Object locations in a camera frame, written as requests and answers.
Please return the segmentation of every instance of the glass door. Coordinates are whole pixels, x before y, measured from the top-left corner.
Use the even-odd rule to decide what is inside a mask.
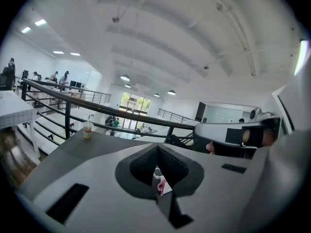
[[[126,111],[128,113],[134,113],[136,115],[146,116],[151,99],[140,97],[138,95],[123,92],[119,110]],[[120,118],[120,125],[123,129],[135,130],[137,127],[142,125],[142,122],[137,122],[135,120]]]

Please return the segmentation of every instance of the tree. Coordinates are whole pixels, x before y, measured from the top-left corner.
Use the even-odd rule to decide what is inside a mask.
[[[121,106],[127,106],[128,102],[130,100],[130,95],[127,92],[123,92],[122,98],[121,98]]]
[[[148,110],[149,110],[149,107],[150,107],[150,103],[151,103],[151,100],[150,100],[150,99],[145,99],[145,100],[144,100],[144,103],[142,104],[141,110],[142,110],[142,111],[148,111]]]
[[[143,97],[139,97],[139,99],[137,100],[137,104],[138,104],[137,109],[141,110],[141,106],[142,106],[142,102],[143,101],[144,101],[144,98]]]

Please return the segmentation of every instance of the table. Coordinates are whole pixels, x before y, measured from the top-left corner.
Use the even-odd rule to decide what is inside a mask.
[[[34,150],[37,157],[40,158],[41,155],[34,131],[34,121],[37,114],[36,109],[20,99],[13,91],[0,91],[0,104],[0,129],[29,122]]]
[[[25,179],[19,191],[32,201],[45,187],[83,162],[147,143],[97,132],[92,132],[91,138],[84,140],[81,129],[49,154]]]

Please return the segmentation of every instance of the wooden floor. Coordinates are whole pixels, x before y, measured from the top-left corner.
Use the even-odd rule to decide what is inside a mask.
[[[11,185],[18,188],[46,155],[37,159],[33,146],[16,130],[0,131],[0,163]]]

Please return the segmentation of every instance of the white table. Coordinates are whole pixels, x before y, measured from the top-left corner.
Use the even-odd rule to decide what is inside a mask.
[[[20,99],[13,91],[0,91],[0,129],[29,122],[34,150],[37,157],[40,158],[41,155],[37,146],[34,131],[36,114],[36,109]]]

